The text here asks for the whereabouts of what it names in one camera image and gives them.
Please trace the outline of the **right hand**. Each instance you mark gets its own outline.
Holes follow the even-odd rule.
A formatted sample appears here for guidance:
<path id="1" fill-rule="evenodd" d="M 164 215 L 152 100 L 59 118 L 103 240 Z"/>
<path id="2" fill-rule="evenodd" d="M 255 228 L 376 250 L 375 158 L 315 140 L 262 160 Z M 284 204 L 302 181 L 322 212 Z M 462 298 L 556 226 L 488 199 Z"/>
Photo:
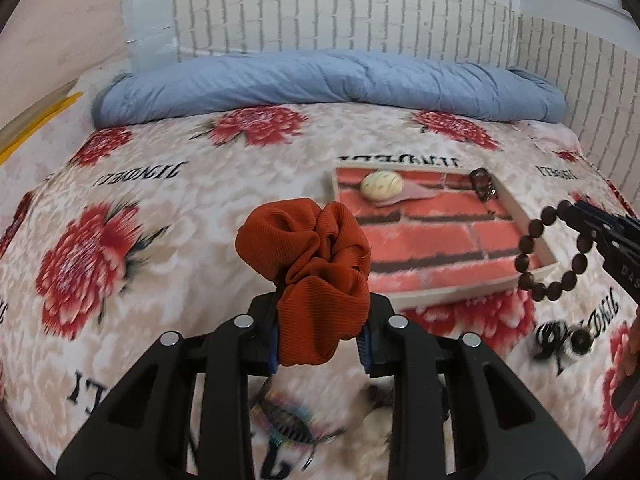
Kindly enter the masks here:
<path id="1" fill-rule="evenodd" d="M 624 378 L 634 374 L 639 361 L 640 348 L 640 309 L 636 311 L 636 318 L 628 332 L 628 340 L 620 359 L 620 366 L 616 373 L 616 379 L 621 382 Z"/>

